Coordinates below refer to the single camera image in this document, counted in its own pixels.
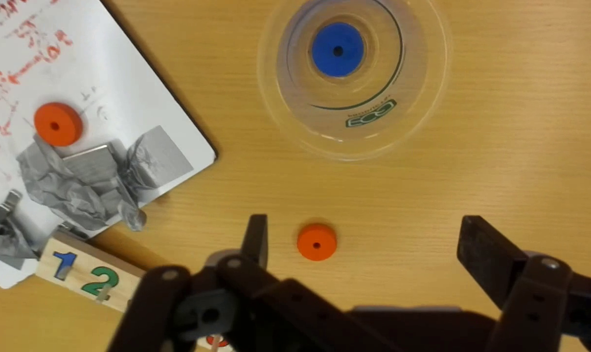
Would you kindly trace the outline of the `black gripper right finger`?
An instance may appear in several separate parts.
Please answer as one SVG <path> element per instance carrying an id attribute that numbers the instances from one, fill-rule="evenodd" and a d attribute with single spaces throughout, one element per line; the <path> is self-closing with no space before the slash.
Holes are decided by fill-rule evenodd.
<path id="1" fill-rule="evenodd" d="M 591 278 L 528 255 L 479 216 L 463 216 L 456 257 L 501 315 L 487 352 L 557 352 L 563 335 L 591 352 Z"/>

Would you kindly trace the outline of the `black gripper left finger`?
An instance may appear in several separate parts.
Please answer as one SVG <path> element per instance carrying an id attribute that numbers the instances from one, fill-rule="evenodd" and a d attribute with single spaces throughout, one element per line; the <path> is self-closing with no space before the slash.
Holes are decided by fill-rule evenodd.
<path id="1" fill-rule="evenodd" d="M 295 280 L 266 271 L 268 220 L 252 216 L 238 251 L 219 251 L 191 274 L 184 267 L 148 271 L 107 352 L 191 352 L 221 335 L 236 352 L 397 352 Z"/>

